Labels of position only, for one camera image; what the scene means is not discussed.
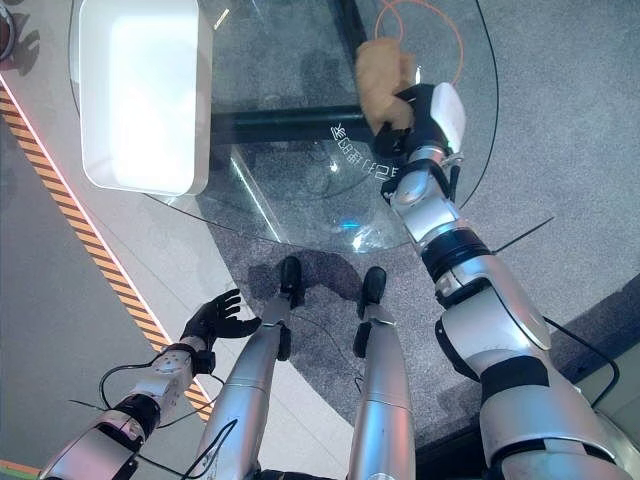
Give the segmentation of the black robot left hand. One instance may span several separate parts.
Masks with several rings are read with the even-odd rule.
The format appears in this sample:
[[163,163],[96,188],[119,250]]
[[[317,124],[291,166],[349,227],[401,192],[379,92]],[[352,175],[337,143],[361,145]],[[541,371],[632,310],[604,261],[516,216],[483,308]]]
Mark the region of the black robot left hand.
[[252,335],[262,320],[254,317],[240,320],[240,290],[231,289],[204,303],[186,323],[181,340],[199,338],[208,351],[211,351],[219,338],[240,339]]

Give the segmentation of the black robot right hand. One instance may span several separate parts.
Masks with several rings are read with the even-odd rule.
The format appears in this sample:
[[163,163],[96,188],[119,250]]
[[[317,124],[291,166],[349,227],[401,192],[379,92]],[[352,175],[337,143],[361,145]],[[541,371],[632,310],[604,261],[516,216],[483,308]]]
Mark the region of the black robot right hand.
[[394,99],[412,109],[412,122],[401,129],[386,121],[374,140],[378,155],[411,156],[426,146],[438,147],[446,156],[461,152],[466,113],[451,83],[416,84],[396,93]]

